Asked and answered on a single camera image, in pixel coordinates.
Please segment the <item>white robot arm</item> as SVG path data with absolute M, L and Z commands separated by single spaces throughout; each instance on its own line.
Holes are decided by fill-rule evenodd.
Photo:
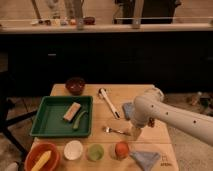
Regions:
M 136 96 L 131 123 L 143 128 L 150 118 L 158 119 L 213 146 L 213 117 L 167 105 L 163 100 L 164 94 L 156 87 Z

